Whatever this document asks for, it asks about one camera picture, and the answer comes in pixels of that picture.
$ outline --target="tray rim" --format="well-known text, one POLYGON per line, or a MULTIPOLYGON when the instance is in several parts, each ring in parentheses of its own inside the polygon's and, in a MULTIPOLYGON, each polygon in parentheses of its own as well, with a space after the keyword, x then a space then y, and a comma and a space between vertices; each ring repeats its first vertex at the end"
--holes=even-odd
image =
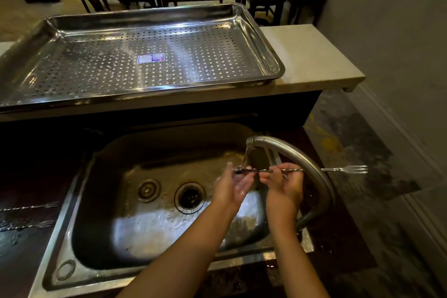
MULTIPOLYGON (((201 82, 190 82, 187 84, 176 84, 175 87, 166 88, 166 86, 148 86, 144 88, 144 91, 133 92, 133 93, 120 93, 114 95, 95 95, 92 97, 81 97, 81 98, 71 98, 71 99, 57 99, 57 100, 48 100, 45 102, 31 102, 24 104, 14 104, 14 105, 3 105, 0 103, 0 114, 9 114, 16 112, 29 112, 33 110, 44 110, 44 109, 52 109, 52 108, 63 108, 63 107, 71 107, 71 106, 80 106, 80 105, 93 105, 93 104, 101 104, 101 103, 113 103, 116 101, 124 101, 131 99, 141 99, 141 98, 152 98, 162 95, 172 95, 179 94, 189 91, 199 91, 210 90, 215 88, 216 91, 222 88, 222 86, 226 87, 246 87, 246 86, 255 86, 262 85, 268 82, 271 82, 275 79, 281 78, 285 73, 285 66, 282 63, 281 59, 271 46, 270 42, 265 37, 264 33, 260 30, 259 25, 255 22, 252 15, 247 10, 246 6, 235 2, 235 3, 225 3, 225 4, 210 4, 210 5, 193 5, 193 6, 179 6, 179 7, 169 7, 169 9, 178 10, 178 9, 203 9, 203 8, 216 8, 216 7, 224 7, 231 6, 233 8, 237 7, 242 9, 242 13, 246 17, 247 23, 254 30, 257 36, 259 36, 262 43, 265 45, 266 49, 272 54, 274 60, 279 66, 279 71, 276 74, 270 75, 261 75, 256 78, 248 77, 242 78, 236 81, 225 82, 220 81, 201 81, 201 82)), ((157 10, 164 10, 168 8, 153 8, 153 9, 139 9, 139 10, 122 10, 122 11, 106 11, 106 12, 96 12, 96 13, 87 13, 87 14, 64 14, 57 15, 52 17, 43 18, 41 22, 37 23, 33 29, 22 36, 18 41, 16 41, 1 57, 0 57, 0 65, 3 61, 8 60, 10 55, 17 54, 22 45, 24 45, 29 39, 31 39, 34 35, 36 35, 39 30, 45 26, 45 24, 52 27, 56 34, 58 32, 58 28, 54 27, 51 23, 52 19, 58 18, 85 18, 85 17, 100 17, 104 14, 116 14, 116 13, 128 13, 128 14, 139 14, 139 13, 151 13, 156 12, 157 10)))

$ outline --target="forearm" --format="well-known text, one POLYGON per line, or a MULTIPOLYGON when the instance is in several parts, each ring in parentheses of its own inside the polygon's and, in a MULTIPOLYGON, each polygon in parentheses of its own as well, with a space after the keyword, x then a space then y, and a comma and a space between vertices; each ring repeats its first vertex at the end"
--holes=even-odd
POLYGON ((288 298, 328 298, 294 228, 272 232, 276 259, 288 298))
POLYGON ((233 217, 225 207, 210 204, 185 233, 140 273, 118 298, 192 297, 233 217))

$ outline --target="dark wooden counter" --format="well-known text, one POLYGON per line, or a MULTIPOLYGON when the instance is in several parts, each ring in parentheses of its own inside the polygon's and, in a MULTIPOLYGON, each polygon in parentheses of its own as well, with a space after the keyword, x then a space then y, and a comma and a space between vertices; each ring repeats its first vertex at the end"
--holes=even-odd
MULTIPOLYGON (((9 137, 15 146, 3 149, 0 164, 0 208, 39 205, 64 200, 65 193, 81 165, 83 141, 70 133, 60 134, 58 127, 41 131, 32 127, 20 132, 20 142, 9 137)), ((302 128, 273 132, 299 146, 321 165, 315 149, 302 128)), ((314 204, 317 194, 312 184, 305 183, 305 213, 314 204)), ((55 220, 60 206, 55 209, 32 209, 0 213, 0 224, 55 220)), ((342 199, 330 214, 312 223, 308 230, 315 245, 309 254, 317 272, 325 281, 342 273, 358 271, 376 265, 342 199)), ((0 232, 0 296, 25 298, 33 283, 52 228, 25 229, 0 232)), ((248 264, 207 274, 199 297, 225 296, 284 296, 281 287, 275 287, 276 261, 248 264)), ((112 297, 117 290, 89 297, 112 297)))

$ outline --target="person's right hand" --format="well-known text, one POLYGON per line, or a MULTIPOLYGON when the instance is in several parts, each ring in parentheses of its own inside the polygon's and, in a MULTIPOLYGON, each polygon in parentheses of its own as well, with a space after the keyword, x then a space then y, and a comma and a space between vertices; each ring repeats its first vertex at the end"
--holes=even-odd
POLYGON ((269 228, 272 233, 278 230, 295 231, 295 219, 298 214, 299 205, 303 200, 303 177, 302 171, 288 174, 288 178, 282 176, 281 169, 299 168, 292 163, 282 163, 270 166, 273 172, 260 172, 261 182, 269 187, 265 210, 269 228))

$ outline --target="stainless steel sink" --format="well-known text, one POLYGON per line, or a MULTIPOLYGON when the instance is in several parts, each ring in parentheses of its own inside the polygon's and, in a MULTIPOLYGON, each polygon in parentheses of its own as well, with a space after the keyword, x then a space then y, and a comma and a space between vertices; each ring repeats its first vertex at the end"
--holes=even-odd
MULTIPOLYGON (((241 165, 254 132, 234 123, 177 126, 122 136, 74 180, 30 297, 69 297, 127 285, 209 205, 227 161, 241 165)), ((257 149, 249 164, 275 164, 257 149)), ((210 269, 275 258, 257 179, 210 269)), ((303 242, 312 251, 306 230, 303 242)))

